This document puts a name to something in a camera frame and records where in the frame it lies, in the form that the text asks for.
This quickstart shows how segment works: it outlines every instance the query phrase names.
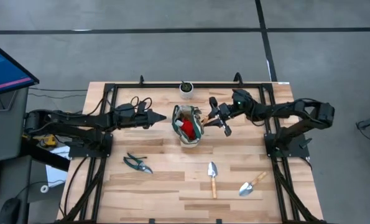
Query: red cloth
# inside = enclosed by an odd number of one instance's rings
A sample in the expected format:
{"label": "red cloth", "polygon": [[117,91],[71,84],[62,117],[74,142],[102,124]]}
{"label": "red cloth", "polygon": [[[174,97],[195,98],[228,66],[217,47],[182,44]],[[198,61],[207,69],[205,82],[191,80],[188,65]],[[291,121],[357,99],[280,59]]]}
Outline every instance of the red cloth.
{"label": "red cloth", "polygon": [[196,139],[196,132],[193,128],[192,122],[184,119],[182,127],[180,129],[187,135],[190,140]]}

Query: small potted plant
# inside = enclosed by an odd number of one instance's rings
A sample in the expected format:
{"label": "small potted plant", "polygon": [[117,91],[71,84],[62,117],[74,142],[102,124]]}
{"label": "small potted plant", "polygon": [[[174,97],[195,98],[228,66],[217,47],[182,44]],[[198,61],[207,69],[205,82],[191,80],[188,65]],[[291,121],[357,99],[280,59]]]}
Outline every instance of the small potted plant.
{"label": "small potted plant", "polygon": [[179,85],[180,97],[189,100],[193,97],[193,84],[191,82],[184,82]]}

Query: garden tool bag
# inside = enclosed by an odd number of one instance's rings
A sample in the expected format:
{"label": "garden tool bag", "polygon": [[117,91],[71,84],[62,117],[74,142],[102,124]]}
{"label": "garden tool bag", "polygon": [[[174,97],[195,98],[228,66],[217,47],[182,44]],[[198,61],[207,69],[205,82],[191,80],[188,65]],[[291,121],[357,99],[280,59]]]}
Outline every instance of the garden tool bag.
{"label": "garden tool bag", "polygon": [[172,127],[179,135],[182,147],[195,147],[204,134],[200,121],[201,111],[194,106],[176,105],[172,113]]}

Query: white pot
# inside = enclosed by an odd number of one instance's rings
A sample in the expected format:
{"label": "white pot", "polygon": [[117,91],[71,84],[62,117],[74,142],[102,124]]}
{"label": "white pot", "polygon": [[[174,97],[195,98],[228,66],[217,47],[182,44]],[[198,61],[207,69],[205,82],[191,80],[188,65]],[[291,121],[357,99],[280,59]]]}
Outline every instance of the white pot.
{"label": "white pot", "polygon": [[180,97],[182,97],[182,99],[189,100],[189,99],[191,99],[193,97],[194,87],[193,87],[193,84],[191,82],[186,82],[186,83],[190,83],[191,84],[192,90],[190,90],[189,92],[184,92],[181,89],[182,84],[180,84],[179,85],[179,92],[180,92]]}

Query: computer mouse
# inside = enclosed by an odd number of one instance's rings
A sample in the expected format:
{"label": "computer mouse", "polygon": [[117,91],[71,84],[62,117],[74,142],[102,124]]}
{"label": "computer mouse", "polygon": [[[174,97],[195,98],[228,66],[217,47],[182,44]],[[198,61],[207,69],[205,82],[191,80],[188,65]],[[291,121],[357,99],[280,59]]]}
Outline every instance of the computer mouse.
{"label": "computer mouse", "polygon": [[16,224],[20,207],[21,201],[19,199],[8,199],[0,211],[0,224]]}

